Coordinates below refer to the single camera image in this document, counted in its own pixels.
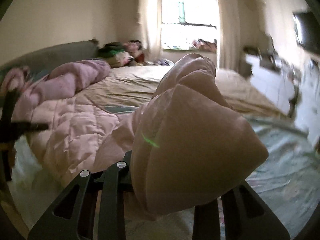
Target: gray headboard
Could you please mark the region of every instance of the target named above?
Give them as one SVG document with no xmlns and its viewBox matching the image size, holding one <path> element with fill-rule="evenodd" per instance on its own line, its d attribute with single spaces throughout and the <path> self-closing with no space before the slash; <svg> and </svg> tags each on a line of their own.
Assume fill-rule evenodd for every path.
<svg viewBox="0 0 320 240">
<path fill-rule="evenodd" d="M 95 58 L 97 54 L 97 40 L 72 42 L 40 49 L 0 66 L 0 85 L 7 72 L 13 67 L 29 66 L 36 81 L 64 63 Z M 0 107 L 2 107 L 2 101 L 3 99 L 0 98 Z"/>
</svg>

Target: mattress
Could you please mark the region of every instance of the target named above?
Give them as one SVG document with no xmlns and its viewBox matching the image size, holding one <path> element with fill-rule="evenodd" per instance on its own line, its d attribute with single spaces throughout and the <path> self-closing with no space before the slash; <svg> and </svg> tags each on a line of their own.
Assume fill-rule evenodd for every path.
<svg viewBox="0 0 320 240">
<path fill-rule="evenodd" d="M 268 148 L 269 158 L 246 181 L 268 204 L 293 239 L 320 201 L 320 158 L 309 145 L 306 134 L 291 124 L 265 117 L 247 119 Z M 16 166 L 9 188 L 17 209 L 31 229 L 62 187 L 41 168 L 24 137 L 16 143 L 16 149 Z M 219 209 L 224 239 L 221 202 Z M 192 238 L 193 212 L 189 209 L 173 213 L 156 222 L 126 220 L 127 239 L 189 240 Z"/>
<path fill-rule="evenodd" d="M 141 106 L 150 101 L 163 76 L 172 66 L 135 66 L 111 70 L 110 75 L 77 96 L 98 106 Z M 282 117 L 281 112 L 250 82 L 230 70 L 217 70 L 215 82 L 227 102 L 239 113 Z"/>
</svg>

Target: curtain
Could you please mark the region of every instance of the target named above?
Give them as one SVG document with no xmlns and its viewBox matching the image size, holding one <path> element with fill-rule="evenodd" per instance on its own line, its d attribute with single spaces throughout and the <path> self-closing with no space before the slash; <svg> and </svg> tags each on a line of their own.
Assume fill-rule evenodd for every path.
<svg viewBox="0 0 320 240">
<path fill-rule="evenodd" d="M 220 17 L 220 41 L 218 68 L 239 70 L 240 63 L 240 18 L 238 0 L 218 0 Z"/>
<path fill-rule="evenodd" d="M 139 0 L 139 23 L 142 44 L 146 49 L 146 58 L 159 59 L 161 48 L 161 10 L 162 0 Z"/>
</svg>

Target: window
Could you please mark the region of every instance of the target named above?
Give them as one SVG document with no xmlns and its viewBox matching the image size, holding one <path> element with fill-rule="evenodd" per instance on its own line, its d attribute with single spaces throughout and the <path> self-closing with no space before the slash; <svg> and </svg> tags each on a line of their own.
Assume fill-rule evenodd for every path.
<svg viewBox="0 0 320 240">
<path fill-rule="evenodd" d="M 190 49 L 194 40 L 214 42 L 218 21 L 216 0 L 162 0 L 162 46 Z"/>
</svg>

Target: window sill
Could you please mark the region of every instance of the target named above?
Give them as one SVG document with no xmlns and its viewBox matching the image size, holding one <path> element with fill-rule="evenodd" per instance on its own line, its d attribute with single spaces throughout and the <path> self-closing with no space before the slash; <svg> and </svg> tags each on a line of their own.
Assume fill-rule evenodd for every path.
<svg viewBox="0 0 320 240">
<path fill-rule="evenodd" d="M 211 51 L 203 51 L 203 50 L 196 50 L 196 49 L 164 49 L 165 52 L 189 52 L 189 53 L 210 53 L 210 54 L 217 54 L 216 52 Z"/>
</svg>

